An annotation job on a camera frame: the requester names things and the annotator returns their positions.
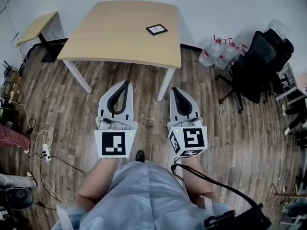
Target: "black table leg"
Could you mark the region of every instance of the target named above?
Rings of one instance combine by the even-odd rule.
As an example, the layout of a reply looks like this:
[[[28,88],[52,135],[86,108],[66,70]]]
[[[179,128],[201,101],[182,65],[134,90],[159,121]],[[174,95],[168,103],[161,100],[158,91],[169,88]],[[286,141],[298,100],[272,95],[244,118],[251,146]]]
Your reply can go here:
[[[41,33],[38,38],[47,50],[41,62],[55,62],[64,45],[49,45]]]

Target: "baseboard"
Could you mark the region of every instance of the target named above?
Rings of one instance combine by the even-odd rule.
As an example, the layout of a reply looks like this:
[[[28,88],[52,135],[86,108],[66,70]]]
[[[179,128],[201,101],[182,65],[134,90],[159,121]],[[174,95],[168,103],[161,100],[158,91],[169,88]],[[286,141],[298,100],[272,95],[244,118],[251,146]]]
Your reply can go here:
[[[51,41],[47,41],[47,43],[49,44],[58,44],[58,43],[66,43],[68,40],[68,38],[62,38],[62,39],[56,39],[56,40],[51,40]],[[29,49],[28,53],[27,53],[27,58],[29,58],[30,54],[32,53],[32,51],[37,47],[37,46],[42,46],[43,43],[38,43],[38,44],[34,44],[33,47],[31,49]],[[201,52],[202,48],[198,48],[198,47],[194,47],[191,45],[186,45],[186,44],[180,44],[181,48],[186,48],[186,49],[191,49],[194,50],[196,52]],[[21,73],[20,70],[23,69],[22,67],[23,65],[21,64],[20,68],[19,68],[19,72]]]
[[[181,48],[186,48],[186,49],[191,49],[191,50],[194,50],[194,51],[197,51],[197,52],[201,52],[202,51],[202,48],[198,48],[198,47],[194,47],[194,46],[186,45],[186,44],[180,44],[180,47]]]

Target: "wooden floor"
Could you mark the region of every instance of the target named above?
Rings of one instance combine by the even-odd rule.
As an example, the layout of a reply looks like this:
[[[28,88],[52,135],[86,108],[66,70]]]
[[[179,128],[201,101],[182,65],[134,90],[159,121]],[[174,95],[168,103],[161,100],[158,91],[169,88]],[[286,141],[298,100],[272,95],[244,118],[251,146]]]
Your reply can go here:
[[[54,138],[50,147],[54,156],[89,172],[97,161],[94,130],[100,97],[114,84],[130,80],[134,90],[134,121],[139,129],[134,141],[131,158],[138,149],[145,151],[148,160],[170,168],[174,154],[166,138],[169,121],[168,91],[161,102],[156,98],[166,69],[115,62],[76,62],[81,74],[93,89],[87,94],[71,75],[62,61],[41,63],[45,53],[37,47],[24,70],[23,104],[29,118],[36,118],[35,131],[50,131]],[[222,80],[216,81],[217,71],[201,67],[197,52],[182,49],[182,68],[175,71],[169,88],[179,87],[198,103],[203,123],[208,127],[209,148],[201,155],[201,162],[213,179],[248,194],[256,202],[264,204],[263,212],[276,223],[280,217],[279,206],[283,198],[265,200],[273,194],[271,184],[278,190],[287,185],[293,188],[301,155],[291,136],[283,130],[294,117],[282,117],[280,102],[271,96],[266,104],[256,105],[243,100],[243,114],[237,111],[237,100],[230,97],[219,105],[218,99],[230,91]],[[47,143],[51,136],[44,133]],[[31,135],[34,152],[35,134]],[[37,141],[38,153],[42,152],[43,138]],[[31,171],[39,181],[34,158],[28,159],[18,148],[0,148],[0,165],[9,174],[25,175]],[[42,162],[44,179],[69,205],[83,180],[83,175],[53,159]],[[34,189],[35,201],[47,207],[55,207],[41,183]],[[232,192],[214,187],[221,201],[232,205],[238,212],[248,209],[248,204]],[[50,229],[55,223],[55,211],[33,205],[24,211],[33,229]]]

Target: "black shoe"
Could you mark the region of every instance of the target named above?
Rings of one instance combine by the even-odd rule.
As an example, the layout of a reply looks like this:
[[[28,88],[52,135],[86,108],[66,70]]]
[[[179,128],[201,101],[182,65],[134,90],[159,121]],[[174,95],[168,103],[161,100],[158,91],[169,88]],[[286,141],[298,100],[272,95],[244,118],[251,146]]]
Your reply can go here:
[[[142,150],[138,150],[136,156],[135,156],[135,160],[138,162],[145,162],[145,154]]]

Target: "white wall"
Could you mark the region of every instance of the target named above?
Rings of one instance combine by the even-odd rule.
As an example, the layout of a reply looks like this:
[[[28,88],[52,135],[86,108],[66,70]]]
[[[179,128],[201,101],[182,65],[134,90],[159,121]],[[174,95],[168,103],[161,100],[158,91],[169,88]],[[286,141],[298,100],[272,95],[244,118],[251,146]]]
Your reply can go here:
[[[97,1],[104,0],[11,0],[7,5],[14,27],[22,32],[37,16],[59,11],[64,34],[69,37]],[[242,30],[263,30],[273,18],[290,30],[295,52],[290,60],[298,72],[307,72],[307,0],[149,0],[175,4],[180,11],[181,43],[203,47],[216,34],[235,38]],[[47,39],[62,38],[51,26]]]

